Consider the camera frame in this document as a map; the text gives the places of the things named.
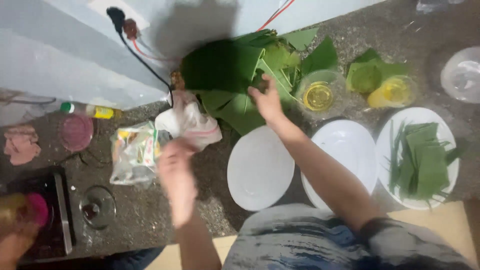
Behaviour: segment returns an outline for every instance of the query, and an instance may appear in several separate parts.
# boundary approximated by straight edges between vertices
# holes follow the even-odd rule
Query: pink cloth
[[[31,125],[19,125],[5,132],[5,149],[3,153],[10,155],[12,165],[22,165],[40,154],[38,136]]]

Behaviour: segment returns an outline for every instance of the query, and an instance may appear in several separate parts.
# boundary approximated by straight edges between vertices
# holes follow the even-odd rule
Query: leaf pile
[[[359,93],[371,93],[391,76],[406,74],[408,74],[408,68],[405,64],[387,64],[375,50],[370,48],[350,63],[347,89]]]
[[[313,39],[316,31],[308,31]],[[181,63],[185,88],[199,95],[211,116],[224,120],[240,135],[247,134],[265,124],[247,92],[249,86],[264,88],[262,74],[275,79],[282,108],[286,110],[295,101],[292,91],[303,74],[336,66],[336,50],[329,37],[301,61],[289,41],[299,35],[289,35],[279,37],[275,30],[265,29],[200,47]],[[296,46],[305,45],[309,38],[301,35],[302,41],[296,40]]]
[[[457,148],[445,150],[449,142],[438,140],[437,129],[438,123],[405,125],[402,122],[393,138],[391,122],[389,190],[393,194],[398,187],[400,199],[424,200],[429,204],[434,195],[447,195],[442,192],[450,185],[447,167],[460,153]],[[400,145],[402,159],[398,160]]]

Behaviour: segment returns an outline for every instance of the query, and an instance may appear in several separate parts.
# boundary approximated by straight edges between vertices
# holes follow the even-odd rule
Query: countertop
[[[480,106],[457,101],[440,86],[440,71],[453,53],[480,44],[480,2],[467,0],[463,4],[451,5],[447,11],[427,15],[417,15],[415,7],[416,1],[388,0],[320,23],[317,38],[308,50],[311,51],[325,35],[329,35],[337,48],[342,72],[348,62],[370,47],[376,49],[387,62],[407,63],[411,77],[420,87],[420,96],[414,106],[437,112],[456,138],[471,142],[460,163],[458,181],[448,200],[480,197],[480,137],[477,136],[480,132]],[[172,243],[174,238],[168,201],[158,184],[139,188],[110,185],[108,182],[111,174],[111,144],[108,138],[111,134],[118,127],[153,119],[165,108],[165,103],[156,102],[129,111],[117,121],[97,121],[96,135],[89,149],[97,159],[106,163],[99,163],[90,155],[85,155],[88,165],[78,157],[65,160],[71,153],[56,139],[57,123],[62,114],[52,113],[35,119],[32,125],[40,137],[41,156],[17,167],[13,167],[7,157],[1,156],[1,183],[15,179],[26,170],[57,163],[65,168],[77,240],[69,258],[108,255]],[[383,121],[393,112],[370,109],[365,99],[355,94],[343,116],[365,126],[375,138]],[[288,116],[309,135],[324,124],[309,121],[296,111],[291,111]],[[228,192],[227,163],[233,143],[229,131],[224,131],[223,135],[222,141],[208,146],[193,158],[200,193],[198,207],[213,237],[236,234],[250,215],[235,204]],[[79,211],[84,191],[96,184],[106,186],[117,202],[114,223],[102,231],[88,227]],[[373,198],[384,211],[403,209],[380,184],[377,184]],[[277,204],[289,202],[310,204],[303,191],[298,168],[289,190]]]

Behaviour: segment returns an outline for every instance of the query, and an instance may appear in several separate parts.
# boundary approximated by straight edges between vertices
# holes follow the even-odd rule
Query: yellow label
[[[110,119],[113,117],[114,113],[115,112],[111,108],[95,106],[95,115],[93,117],[101,118],[101,119]]]

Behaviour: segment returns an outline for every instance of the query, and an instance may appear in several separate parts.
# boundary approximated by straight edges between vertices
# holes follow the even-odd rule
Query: power cord
[[[113,25],[115,26],[115,31],[119,34],[121,41],[127,47],[128,51],[132,53],[138,61],[140,61],[155,77],[157,77],[162,83],[164,83],[168,87],[168,92],[171,98],[171,107],[173,108],[173,94],[172,94],[172,87],[162,78],[160,77],[143,59],[138,56],[131,48],[128,46],[127,42],[123,38],[123,24],[125,23],[125,13],[119,8],[116,7],[109,7],[107,8],[107,15],[112,20]]]

